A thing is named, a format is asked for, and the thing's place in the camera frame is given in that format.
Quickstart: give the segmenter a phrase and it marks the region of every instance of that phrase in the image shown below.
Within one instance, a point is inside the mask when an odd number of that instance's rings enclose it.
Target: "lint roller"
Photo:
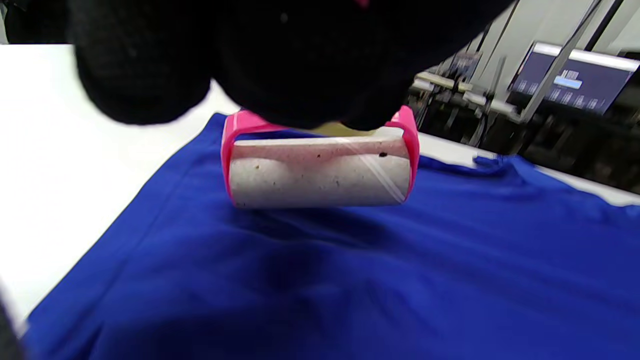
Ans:
[[[400,136],[333,136],[236,140],[286,130],[250,111],[227,117],[221,159],[227,193],[238,208],[388,206],[406,201],[420,158],[411,109],[385,126]]]

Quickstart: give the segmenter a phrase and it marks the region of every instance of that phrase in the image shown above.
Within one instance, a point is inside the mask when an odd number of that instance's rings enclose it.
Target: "cable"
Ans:
[[[487,59],[486,63],[484,63],[484,68],[482,69],[482,73],[480,73],[480,77],[484,75],[486,68],[489,66],[489,63],[491,62],[491,58],[493,58],[493,54],[495,53],[495,50],[498,48],[498,44],[500,43],[500,40],[502,40],[504,33],[507,31],[507,28],[509,27],[509,23],[513,18],[513,14],[516,12],[516,8],[518,7],[518,4],[520,4],[520,0],[516,0],[516,2],[513,3],[513,7],[511,8],[511,13],[507,18],[507,22],[505,22],[504,27],[502,27],[502,31],[500,32],[500,36],[498,37],[498,41],[496,41],[495,44],[493,45],[493,49],[491,50],[491,55],[489,55],[489,58]]]

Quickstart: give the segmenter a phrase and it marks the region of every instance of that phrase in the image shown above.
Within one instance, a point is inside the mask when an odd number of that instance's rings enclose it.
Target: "wall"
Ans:
[[[640,49],[640,0],[625,0],[594,47],[617,55],[623,49]]]
[[[595,15],[594,21],[589,25],[584,36],[581,38],[578,48],[584,48],[587,44],[613,1],[614,0],[604,0]],[[484,88],[490,87],[499,58],[501,56],[507,56],[504,72],[502,73],[496,91],[499,99],[505,99],[507,96],[507,86],[526,55],[529,46],[534,41],[549,42],[552,44],[565,43],[577,28],[578,23],[587,12],[591,2],[592,0],[521,0],[494,55],[490,56],[500,32],[509,17],[511,9],[507,9],[493,23],[487,39],[481,48],[483,57],[472,79],[472,83]]]

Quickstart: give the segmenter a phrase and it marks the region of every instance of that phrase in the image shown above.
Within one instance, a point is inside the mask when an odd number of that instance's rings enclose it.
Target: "adhesive paper roll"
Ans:
[[[399,137],[241,140],[229,169],[236,206],[253,209],[397,205],[410,179]]]

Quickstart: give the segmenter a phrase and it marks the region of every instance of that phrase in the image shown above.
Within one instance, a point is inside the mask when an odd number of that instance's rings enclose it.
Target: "blue cloth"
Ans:
[[[423,157],[403,206],[238,210],[223,119],[32,312],[32,359],[640,359],[637,208]]]

